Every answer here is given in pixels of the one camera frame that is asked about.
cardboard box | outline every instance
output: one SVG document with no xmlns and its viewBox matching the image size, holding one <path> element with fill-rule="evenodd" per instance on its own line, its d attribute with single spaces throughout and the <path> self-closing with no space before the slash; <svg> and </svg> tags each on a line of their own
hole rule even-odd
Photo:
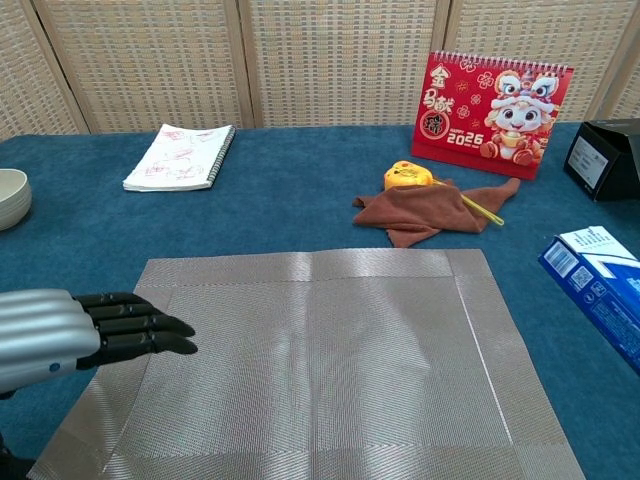
<svg viewBox="0 0 640 480">
<path fill-rule="evenodd" d="M 640 374 L 640 262 L 603 227 L 556 236 L 539 261 Z"/>
<path fill-rule="evenodd" d="M 564 170 L 593 200 L 640 198 L 640 119 L 584 122 Z"/>
</svg>

woven wall panel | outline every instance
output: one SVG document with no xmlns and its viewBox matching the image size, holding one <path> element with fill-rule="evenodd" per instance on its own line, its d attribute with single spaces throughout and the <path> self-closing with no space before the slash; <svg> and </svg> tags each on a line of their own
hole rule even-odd
<svg viewBox="0 0 640 480">
<path fill-rule="evenodd" d="M 265 126 L 415 121 L 435 0 L 249 3 L 252 96 Z"/>
<path fill-rule="evenodd" d="M 36 5 L 92 131 L 246 125 L 223 0 Z"/>
<path fill-rule="evenodd" d="M 52 52 L 38 42 L 34 28 L 39 26 L 27 13 L 18 0 L 0 0 L 0 141 L 28 133 L 84 131 L 74 120 L 77 109 L 72 111 L 63 94 L 65 85 L 47 61 Z"/>
<path fill-rule="evenodd" d="M 613 118 L 640 118 L 640 64 L 636 65 L 611 116 Z"/>
<path fill-rule="evenodd" d="M 583 120 L 637 1 L 459 0 L 445 47 L 569 64 L 576 69 L 558 119 Z"/>
</svg>

notebook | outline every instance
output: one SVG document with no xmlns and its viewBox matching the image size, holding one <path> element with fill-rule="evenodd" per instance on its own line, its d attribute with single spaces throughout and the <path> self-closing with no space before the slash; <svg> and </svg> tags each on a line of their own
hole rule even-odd
<svg viewBox="0 0 640 480">
<path fill-rule="evenodd" d="M 136 192 L 211 188 L 235 135 L 233 125 L 188 130 L 164 124 L 142 160 L 124 180 Z"/>
</svg>

ceramic bowl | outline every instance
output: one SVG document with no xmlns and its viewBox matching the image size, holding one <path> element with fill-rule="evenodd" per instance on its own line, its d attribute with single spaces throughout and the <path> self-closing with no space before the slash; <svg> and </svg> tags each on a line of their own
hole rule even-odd
<svg viewBox="0 0 640 480">
<path fill-rule="evenodd" d="M 27 174 L 0 168 L 0 230 L 16 225 L 31 208 L 31 186 Z"/>
</svg>

brown cloth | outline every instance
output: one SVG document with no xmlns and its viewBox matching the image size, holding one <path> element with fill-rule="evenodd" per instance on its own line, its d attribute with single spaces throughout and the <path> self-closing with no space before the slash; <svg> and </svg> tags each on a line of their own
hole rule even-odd
<svg viewBox="0 0 640 480">
<path fill-rule="evenodd" d="M 357 197 L 354 206 L 364 207 L 354 219 L 356 225 L 385 228 L 391 243 L 407 248 L 441 230 L 480 233 L 490 222 L 462 202 L 460 190 L 451 182 L 429 187 L 393 187 L 376 196 Z M 467 190 L 471 200 L 497 213 L 520 187 L 520 180 L 509 179 L 500 187 Z"/>
</svg>

